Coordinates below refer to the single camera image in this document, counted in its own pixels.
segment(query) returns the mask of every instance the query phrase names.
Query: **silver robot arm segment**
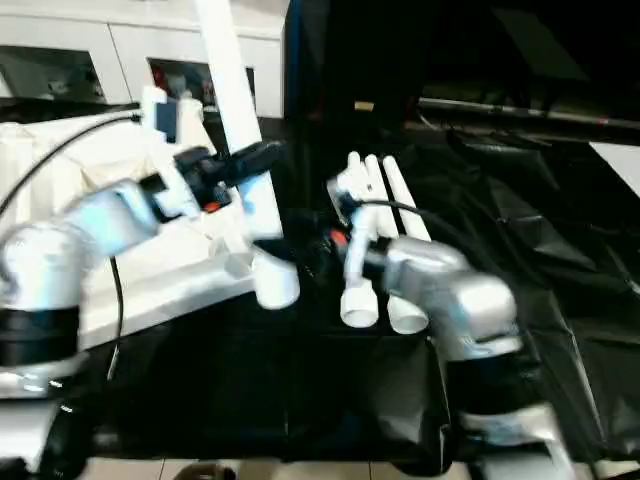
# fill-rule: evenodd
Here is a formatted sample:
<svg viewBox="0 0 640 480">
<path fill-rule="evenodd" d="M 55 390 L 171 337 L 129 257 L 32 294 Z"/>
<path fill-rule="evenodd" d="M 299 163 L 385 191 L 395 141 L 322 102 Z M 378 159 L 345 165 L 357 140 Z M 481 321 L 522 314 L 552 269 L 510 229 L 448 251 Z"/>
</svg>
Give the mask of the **silver robot arm segment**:
<svg viewBox="0 0 640 480">
<path fill-rule="evenodd" d="M 382 283 L 389 293 L 434 316 L 436 339 L 447 361 L 490 358 L 522 348 L 516 303 L 507 284 L 472 270 L 447 245 L 410 237 L 393 240 Z"/>
<path fill-rule="evenodd" d="M 137 183 L 123 180 L 61 214 L 18 226 L 0 244 L 5 309 L 42 311 L 80 305 L 85 274 L 157 235 L 159 223 Z"/>
<path fill-rule="evenodd" d="M 577 478 L 551 405 L 523 370 L 516 302 L 500 278 L 474 271 L 457 250 L 409 237 L 372 252 L 365 270 L 432 319 L 446 361 L 450 405 L 467 436 L 490 448 L 544 446 L 543 454 L 481 455 L 481 478 Z"/>
</svg>

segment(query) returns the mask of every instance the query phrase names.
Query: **white plastic tube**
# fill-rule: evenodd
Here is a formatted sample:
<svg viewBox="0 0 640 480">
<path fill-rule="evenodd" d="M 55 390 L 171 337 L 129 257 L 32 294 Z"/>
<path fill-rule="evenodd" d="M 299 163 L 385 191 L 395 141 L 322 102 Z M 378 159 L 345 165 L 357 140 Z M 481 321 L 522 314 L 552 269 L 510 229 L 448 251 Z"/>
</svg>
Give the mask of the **white plastic tube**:
<svg viewBox="0 0 640 480">
<path fill-rule="evenodd" d="M 347 169 L 357 182 L 350 193 L 356 198 L 367 196 L 369 179 L 358 152 L 347 157 Z M 367 328 L 378 321 L 378 298 L 370 280 L 362 278 L 362 263 L 369 240 L 375 236 L 375 211 L 359 209 L 352 218 L 352 239 L 345 259 L 345 288 L 340 298 L 340 317 L 353 328 Z"/>
<path fill-rule="evenodd" d="M 378 159 L 374 155 L 368 155 L 364 159 L 364 163 L 369 172 L 369 180 L 371 181 L 371 198 L 379 200 L 388 200 L 387 190 L 384 187 L 382 172 Z M 377 226 L 378 233 L 389 238 L 398 236 L 398 227 L 393 218 L 390 207 L 375 207 L 377 210 Z M 389 323 L 391 328 L 402 335 L 417 333 L 429 324 L 426 314 L 413 303 L 403 298 L 391 295 L 387 303 L 387 312 L 389 313 Z"/>
<path fill-rule="evenodd" d="M 391 156 L 385 157 L 382 164 L 384 165 L 384 171 L 387 173 L 387 180 L 389 181 L 394 200 L 415 207 L 416 202 L 413 201 L 409 187 L 407 187 L 404 181 L 396 159 Z M 407 212 L 406 210 L 400 210 L 400 218 L 402 218 L 402 224 L 408 236 L 419 240 L 431 241 L 431 236 L 420 215 Z"/>
<path fill-rule="evenodd" d="M 262 140 L 240 57 L 229 0 L 195 0 L 211 79 L 231 153 Z M 278 204 L 269 173 L 238 187 L 251 238 L 282 236 Z M 291 305 L 300 294 L 295 267 L 254 250 L 253 276 L 258 303 L 276 310 Z"/>
</svg>

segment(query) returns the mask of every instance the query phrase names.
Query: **cable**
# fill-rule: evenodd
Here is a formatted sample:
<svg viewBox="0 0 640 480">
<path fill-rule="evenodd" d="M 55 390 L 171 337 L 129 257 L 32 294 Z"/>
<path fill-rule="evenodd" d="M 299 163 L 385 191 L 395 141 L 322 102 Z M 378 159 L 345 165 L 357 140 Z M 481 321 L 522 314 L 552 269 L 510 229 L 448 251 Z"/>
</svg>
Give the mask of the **cable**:
<svg viewBox="0 0 640 480">
<path fill-rule="evenodd" d="M 113 283 L 116 287 L 116 296 L 118 297 L 118 327 L 116 329 L 116 338 L 113 344 L 113 351 L 111 352 L 111 361 L 109 362 L 109 369 L 107 370 L 107 381 L 110 382 L 113 379 L 113 375 L 116 371 L 116 365 L 118 364 L 118 356 L 120 355 L 120 340 L 122 338 L 122 326 L 124 324 L 124 298 L 122 294 L 122 282 L 120 281 L 120 272 L 118 271 L 118 263 L 115 257 L 109 258 L 111 264 L 111 272 L 113 273 Z"/>
<path fill-rule="evenodd" d="M 415 213 L 416 215 L 420 215 L 427 222 L 433 224 L 436 228 L 442 230 L 446 235 L 450 236 L 452 240 L 454 240 L 460 248 L 466 250 L 468 253 L 472 254 L 476 260 L 484 264 L 484 266 L 489 270 L 501 271 L 501 269 L 496 265 L 496 263 L 486 254 L 481 252 L 468 238 L 467 235 L 462 233 L 456 227 L 451 225 L 450 223 L 442 220 L 438 215 L 428 210 L 424 210 L 422 208 L 413 207 L 411 205 L 407 205 L 402 202 L 395 202 L 393 200 L 361 200 L 356 202 L 357 206 L 362 205 L 382 205 L 385 207 L 396 208 L 398 210 L 406 210 L 411 213 Z"/>
<path fill-rule="evenodd" d="M 47 164 L 47 162 L 49 162 L 53 157 L 58 155 L 66 147 L 68 147 L 75 141 L 81 139 L 82 137 L 86 136 L 87 134 L 94 132 L 95 130 L 98 130 L 100 128 L 106 127 L 108 125 L 112 125 L 114 123 L 124 122 L 124 121 L 131 121 L 131 122 L 137 123 L 140 121 L 140 118 L 141 118 L 140 115 L 133 114 L 133 115 L 114 117 L 114 118 L 109 118 L 107 120 L 103 120 L 99 123 L 96 123 L 95 125 L 91 125 L 90 127 L 87 127 L 84 130 L 77 132 L 75 135 L 69 137 L 68 139 L 63 141 L 61 144 L 54 147 L 51 151 L 49 151 L 49 153 L 47 153 L 44 157 L 42 157 L 35 165 L 33 165 L 24 174 L 22 178 L 18 180 L 18 182 L 9 191 L 7 196 L 4 197 L 4 199 L 2 200 L 2 204 L 0 204 L 0 218 L 2 218 L 2 216 L 6 213 L 7 209 L 9 208 L 9 205 L 11 205 L 11 202 L 15 200 L 18 193 L 20 193 L 20 190 L 22 190 L 22 188 L 25 187 L 25 185 L 36 175 L 36 173 L 40 171 L 42 167 L 44 167 Z M 118 354 L 120 352 L 120 338 L 122 336 L 122 325 L 124 323 L 124 299 L 122 294 L 122 283 L 120 281 L 120 273 L 118 271 L 118 264 L 116 263 L 116 259 L 114 257 L 111 257 L 109 261 L 111 263 L 111 272 L 113 273 L 113 282 L 115 284 L 116 295 L 118 297 L 118 329 L 116 332 L 113 352 L 111 354 L 111 361 L 109 362 L 109 369 L 107 370 L 107 375 L 106 375 L 107 381 L 113 378 L 115 365 L 117 363 Z"/>
</svg>

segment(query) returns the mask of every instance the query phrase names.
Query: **black plastic sheet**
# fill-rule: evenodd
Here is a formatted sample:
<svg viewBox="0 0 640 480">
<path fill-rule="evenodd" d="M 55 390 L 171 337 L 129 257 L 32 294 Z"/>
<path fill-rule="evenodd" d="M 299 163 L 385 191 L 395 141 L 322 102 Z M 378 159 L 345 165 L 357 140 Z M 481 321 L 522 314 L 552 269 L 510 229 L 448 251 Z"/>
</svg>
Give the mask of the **black plastic sheet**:
<svg viewBox="0 0 640 480">
<path fill-rule="evenodd" d="M 206 126 L 220 146 L 219 122 Z M 477 248 L 467 252 L 472 263 L 514 289 L 571 453 L 640 457 L 640 203 L 587 144 L 262 126 L 290 145 L 273 171 L 283 215 L 330 211 L 324 183 L 349 151 L 395 155 L 418 205 L 458 227 Z M 446 469 L 455 444 L 430 339 L 396 335 L 382 296 L 380 321 L 349 329 L 339 318 L 341 285 L 301 281 L 301 300 L 283 312 L 246 295 L 124 339 L 98 453 Z M 109 348 L 92 352 L 96 378 Z"/>
</svg>

